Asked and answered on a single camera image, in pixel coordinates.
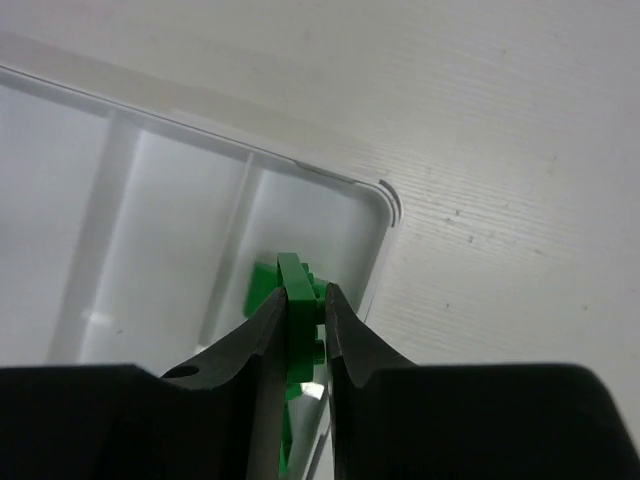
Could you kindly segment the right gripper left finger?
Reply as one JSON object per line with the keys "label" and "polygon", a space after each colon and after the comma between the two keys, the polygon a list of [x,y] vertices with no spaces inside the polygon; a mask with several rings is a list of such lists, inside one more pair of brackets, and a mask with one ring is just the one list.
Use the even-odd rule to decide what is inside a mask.
{"label": "right gripper left finger", "polygon": [[5,479],[275,479],[287,296],[162,376],[130,364],[5,368]]}

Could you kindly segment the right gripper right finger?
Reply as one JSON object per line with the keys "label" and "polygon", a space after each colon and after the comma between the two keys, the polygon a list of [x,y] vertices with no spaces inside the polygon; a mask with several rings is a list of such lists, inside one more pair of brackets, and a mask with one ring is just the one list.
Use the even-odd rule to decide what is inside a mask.
{"label": "right gripper right finger", "polygon": [[630,436],[575,364],[418,365],[325,297],[338,479],[626,479]]}

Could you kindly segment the large green lego assembly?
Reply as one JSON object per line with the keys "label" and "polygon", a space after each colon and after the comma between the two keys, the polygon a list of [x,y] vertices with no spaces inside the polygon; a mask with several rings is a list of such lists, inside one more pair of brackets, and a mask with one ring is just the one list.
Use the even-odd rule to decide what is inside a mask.
{"label": "large green lego assembly", "polygon": [[313,379],[314,368],[325,363],[324,341],[318,327],[324,323],[327,282],[315,277],[310,266],[295,253],[279,253],[275,264],[257,261],[245,297],[244,315],[253,315],[280,287],[287,294],[287,384],[279,451],[279,477],[284,479],[294,440],[289,402],[302,395],[302,385]]}

